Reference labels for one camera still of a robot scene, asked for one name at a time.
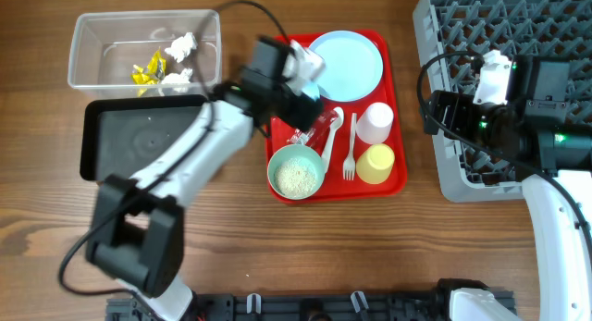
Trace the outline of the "red snack wrapper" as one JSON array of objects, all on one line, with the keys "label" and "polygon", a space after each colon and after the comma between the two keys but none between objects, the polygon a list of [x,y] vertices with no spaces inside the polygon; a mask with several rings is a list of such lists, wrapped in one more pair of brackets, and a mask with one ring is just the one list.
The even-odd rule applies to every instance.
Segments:
[{"label": "red snack wrapper", "polygon": [[295,132],[287,139],[287,144],[300,144],[314,147],[324,133],[329,130],[331,123],[338,117],[339,113],[335,110],[323,112],[314,122],[313,126],[307,131],[295,130]]}]

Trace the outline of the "white plastic cup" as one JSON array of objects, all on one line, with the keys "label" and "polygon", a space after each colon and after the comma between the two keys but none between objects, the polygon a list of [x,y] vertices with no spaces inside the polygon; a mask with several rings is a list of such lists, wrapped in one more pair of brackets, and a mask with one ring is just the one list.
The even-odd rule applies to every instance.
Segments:
[{"label": "white plastic cup", "polygon": [[394,121],[392,108],[385,103],[372,103],[356,123],[356,134],[362,142],[378,144],[384,142]]}]

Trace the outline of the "green bowl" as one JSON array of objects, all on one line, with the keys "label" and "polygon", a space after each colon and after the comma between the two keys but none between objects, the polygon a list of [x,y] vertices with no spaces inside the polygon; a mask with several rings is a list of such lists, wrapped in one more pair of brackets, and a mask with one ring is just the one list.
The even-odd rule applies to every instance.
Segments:
[{"label": "green bowl", "polygon": [[272,190],[291,201],[316,194],[324,182],[325,173],[320,155],[299,144],[277,150],[267,164],[267,179]]}]

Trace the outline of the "white napkin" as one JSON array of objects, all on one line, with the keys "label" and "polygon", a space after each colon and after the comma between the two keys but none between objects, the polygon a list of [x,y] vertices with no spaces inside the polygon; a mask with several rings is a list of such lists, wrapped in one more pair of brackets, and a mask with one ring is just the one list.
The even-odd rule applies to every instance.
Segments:
[{"label": "white napkin", "polygon": [[188,84],[191,83],[192,68],[184,68],[180,73],[169,73],[161,81],[161,84],[173,85],[172,90],[175,93],[186,93],[189,90]]},{"label": "white napkin", "polygon": [[187,32],[184,36],[174,40],[172,44],[165,49],[165,53],[171,56],[177,63],[181,63],[193,50],[196,49],[197,42],[193,33]]}]

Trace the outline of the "white rice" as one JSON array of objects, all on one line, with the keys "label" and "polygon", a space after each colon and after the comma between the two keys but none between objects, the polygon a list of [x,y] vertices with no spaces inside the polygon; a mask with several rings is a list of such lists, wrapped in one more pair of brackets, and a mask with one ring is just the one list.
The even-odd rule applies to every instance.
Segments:
[{"label": "white rice", "polygon": [[284,197],[301,199],[313,193],[317,177],[309,161],[296,157],[284,161],[277,167],[274,182]]}]

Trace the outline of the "yellow plastic cup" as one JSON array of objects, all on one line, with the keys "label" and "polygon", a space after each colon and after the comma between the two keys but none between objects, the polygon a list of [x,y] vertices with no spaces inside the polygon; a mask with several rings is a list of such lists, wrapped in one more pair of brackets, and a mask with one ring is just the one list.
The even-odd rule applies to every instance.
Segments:
[{"label": "yellow plastic cup", "polygon": [[384,143],[371,145],[357,160],[357,176],[368,184],[385,182],[395,162],[393,150]]}]

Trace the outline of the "yellow snack wrapper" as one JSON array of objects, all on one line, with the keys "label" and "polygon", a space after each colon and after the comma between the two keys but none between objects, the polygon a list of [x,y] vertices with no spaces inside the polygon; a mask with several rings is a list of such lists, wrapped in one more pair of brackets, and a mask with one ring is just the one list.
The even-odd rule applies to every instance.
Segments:
[{"label": "yellow snack wrapper", "polygon": [[166,75],[167,61],[158,49],[151,57],[146,67],[133,66],[130,77],[137,85],[152,85],[160,82]]}]

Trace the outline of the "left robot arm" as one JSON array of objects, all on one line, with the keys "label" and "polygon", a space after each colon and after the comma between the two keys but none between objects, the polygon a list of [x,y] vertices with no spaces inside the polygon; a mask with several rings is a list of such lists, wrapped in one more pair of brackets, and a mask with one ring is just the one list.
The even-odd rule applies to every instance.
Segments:
[{"label": "left robot arm", "polygon": [[128,179],[105,179],[85,236],[86,260],[121,282],[151,317],[194,316],[194,293],[179,276],[186,208],[271,117],[311,128],[323,104],[303,88],[324,67],[321,56],[296,41],[260,38],[240,80],[207,94],[198,117],[163,154]]}]

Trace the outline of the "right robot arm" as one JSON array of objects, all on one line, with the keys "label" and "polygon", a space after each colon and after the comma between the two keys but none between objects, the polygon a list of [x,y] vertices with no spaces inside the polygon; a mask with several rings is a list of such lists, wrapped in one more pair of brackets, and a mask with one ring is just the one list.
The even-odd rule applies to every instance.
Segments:
[{"label": "right robot arm", "polygon": [[567,122],[568,61],[465,51],[475,94],[417,97],[427,134],[504,160],[522,185],[536,242],[542,320],[591,317],[591,128]]}]

